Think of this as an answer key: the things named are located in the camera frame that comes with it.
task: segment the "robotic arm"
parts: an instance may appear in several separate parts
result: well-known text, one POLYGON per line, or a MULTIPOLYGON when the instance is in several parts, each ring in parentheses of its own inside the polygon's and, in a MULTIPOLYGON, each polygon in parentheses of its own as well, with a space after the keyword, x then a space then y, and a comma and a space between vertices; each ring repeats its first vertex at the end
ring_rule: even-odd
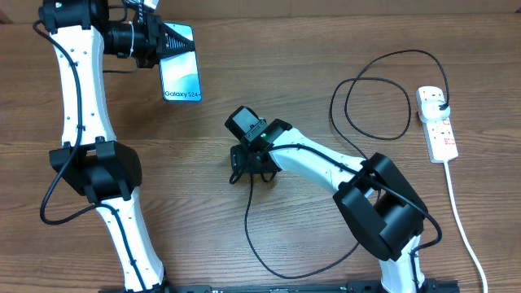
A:
POLYGON ((117 142, 111 127, 103 54, 133 57, 139 68, 152 68, 161 59, 194 51, 193 41, 153 15, 157 2, 127 0, 125 5, 138 11, 128 24, 108 20, 107 0, 44 0, 39 9, 40 22, 73 60, 81 90, 78 100, 77 80, 68 58, 55 47, 63 88, 63 147, 50 151, 50 163, 59 172, 73 156, 62 177, 102 216, 120 257, 125 291, 131 292, 168 292, 169 285, 139 205, 142 174, 138 155, 117 142), (74 152, 78 109, 82 135, 74 152))
POLYGON ((431 292, 433 288, 438 288, 436 292, 459 291, 456 282, 425 280, 419 258, 411 256, 423 232, 422 213, 388 193, 374 206, 367 199, 374 186, 368 180, 362 180, 362 176, 371 177, 427 212, 423 201, 389 158, 378 153, 368 160, 342 155, 309 140, 287 122, 275 120, 268 125, 265 119, 244 106, 230 116, 225 126, 241 142, 231 148, 232 168, 236 173, 292 171, 334 194, 333 200, 353 235, 379 259, 382 269, 381 282, 357 282, 354 286, 367 290, 370 284, 369 287, 376 290, 374 292, 389 293, 431 292), (341 163, 353 173, 318 153, 341 163))
MULTIPOLYGON (((193 41, 153 15, 157 2, 126 0, 126 5, 138 13, 132 23, 124 24, 108 20, 107 0, 44 0, 39 10, 40 22, 51 39, 63 47, 63 51, 55 47, 63 88, 62 148, 50 151, 50 163, 78 194, 93 204, 105 221, 123 267, 123 292, 209 293, 213 291, 209 286, 183 289, 169 286, 139 206, 142 174, 138 155, 132 148, 117 142, 107 111, 103 54, 133 57, 139 68, 152 68, 162 59, 195 50, 193 41), (77 95, 77 86, 81 98, 77 95), (82 135, 77 142, 78 131, 82 135)), ((375 186, 363 178, 371 177, 427 212, 422 200, 387 157, 375 154, 364 160, 342 155, 307 139, 284 121, 276 120, 267 125, 264 119, 245 107, 234 112, 226 126, 241 141, 241 145, 232 147, 232 164, 236 171, 293 171, 334 194, 355 238, 379 258, 383 276, 381 282, 376 282, 376 290, 417 292, 412 281, 416 279, 425 292, 431 292, 431 288, 438 288, 436 292, 458 291, 453 282, 424 281, 418 258, 411 265, 409 253, 418 246, 423 231, 422 214, 391 195, 385 194, 374 206, 367 200, 375 186), (285 147, 288 144, 300 147, 285 147), (352 172, 305 147, 342 163, 352 172), (254 165, 239 170, 249 161, 254 165)), ((351 284, 346 290, 357 292, 355 285, 358 283, 351 284)), ((368 284, 361 282, 361 289, 373 292, 368 291, 368 284)), ((223 288, 223 291, 243 292, 243 289, 223 288)))

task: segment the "smartphone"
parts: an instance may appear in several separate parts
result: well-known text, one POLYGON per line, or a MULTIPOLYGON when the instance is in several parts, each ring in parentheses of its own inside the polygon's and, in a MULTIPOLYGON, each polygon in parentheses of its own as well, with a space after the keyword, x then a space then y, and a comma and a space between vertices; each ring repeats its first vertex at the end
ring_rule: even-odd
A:
MULTIPOLYGON (((192 27, 185 24, 165 23, 183 37, 194 41, 192 27)), ((200 102, 202 99, 195 51, 160 61, 163 98, 167 102, 200 102)))

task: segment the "power strip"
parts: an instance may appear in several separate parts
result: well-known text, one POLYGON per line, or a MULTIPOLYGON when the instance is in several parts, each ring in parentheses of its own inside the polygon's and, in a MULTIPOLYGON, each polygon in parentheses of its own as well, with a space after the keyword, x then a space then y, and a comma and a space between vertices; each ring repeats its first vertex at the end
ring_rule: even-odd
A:
POLYGON ((449 110, 441 111, 438 105, 445 103, 443 90, 435 86, 423 86, 416 92, 418 114, 423 122, 423 132, 432 163, 443 163, 458 156, 449 110))
POLYGON ((416 100, 418 101, 418 114, 423 125, 427 149, 432 163, 443 163, 445 175, 447 177, 447 186, 449 188, 450 205, 453 209, 454 220, 458 225, 460 234, 462 235, 465 247, 472 257, 476 268, 479 271, 481 282, 483 283, 483 292, 488 293, 487 278, 485 272, 479 263, 477 256, 468 242, 463 230, 463 225, 459 219, 456 201, 454 200, 453 183, 450 178, 449 161, 458 157, 458 149, 456 148, 456 140, 454 139, 453 127, 450 124, 450 107, 440 110, 440 105, 445 103, 443 90, 435 86, 423 86, 416 92, 416 100))

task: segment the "wood grain surface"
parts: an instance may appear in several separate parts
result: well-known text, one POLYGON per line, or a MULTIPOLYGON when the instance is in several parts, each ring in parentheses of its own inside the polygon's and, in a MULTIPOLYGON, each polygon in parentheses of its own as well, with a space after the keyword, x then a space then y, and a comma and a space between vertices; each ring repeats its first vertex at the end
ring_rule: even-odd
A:
MULTIPOLYGON (((521 281, 521 18, 519 15, 436 15, 194 20, 204 98, 171 104, 161 97, 158 68, 105 75, 118 140, 141 159, 142 211, 154 247, 178 285, 343 283, 377 279, 378 261, 359 248, 333 269, 297 281, 267 272, 243 232, 247 178, 228 184, 234 137, 225 119, 240 105, 283 119, 321 144, 357 153, 331 128, 331 94, 373 58, 394 50, 436 55, 449 77, 453 131, 460 156, 451 162, 467 236, 491 292, 519 292, 521 281)), ((0 291, 96 292, 123 285, 106 227, 92 212, 61 226, 40 222, 38 209, 55 176, 48 151, 59 147, 62 93, 55 53, 29 25, 0 26, 0 291)), ((106 57, 105 68, 132 60, 106 57)), ((422 85, 442 86, 436 65, 418 54, 374 65, 367 76, 390 78, 414 97, 422 85)), ((341 89, 345 94, 348 87, 341 89)), ((450 209, 443 167, 428 159, 415 114, 400 140, 364 137, 334 115, 368 154, 390 156, 443 229, 442 242, 422 251, 428 278, 457 279, 480 292, 479 275, 450 209)), ((399 133, 406 122, 401 92, 360 82, 349 110, 361 128, 399 133)), ((87 205, 61 182, 48 207, 59 218, 87 205)), ((307 273, 339 259, 355 243, 331 195, 292 173, 257 179, 249 219, 252 241, 279 273, 307 273)), ((435 237, 426 224, 424 242, 435 237)))
MULTIPOLYGON (((108 0, 121 4, 121 0, 108 0)), ((42 0, 0 0, 6 23, 32 23, 42 0)), ((163 20, 349 16, 349 15, 443 15, 514 13, 518 0, 163 0, 156 14, 163 20)), ((112 10, 111 18, 120 18, 112 10)))

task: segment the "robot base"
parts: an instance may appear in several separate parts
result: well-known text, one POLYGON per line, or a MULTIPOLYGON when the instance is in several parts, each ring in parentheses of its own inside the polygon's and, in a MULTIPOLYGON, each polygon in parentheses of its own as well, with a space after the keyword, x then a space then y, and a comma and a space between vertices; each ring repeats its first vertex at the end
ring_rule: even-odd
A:
MULTIPOLYGON (((458 281, 427 279, 421 293, 459 293, 458 281)), ((351 281, 347 285, 286 285, 286 286, 171 286, 157 288, 150 293, 387 293, 380 281, 351 281)), ((129 293, 125 290, 100 291, 99 293, 129 293)))

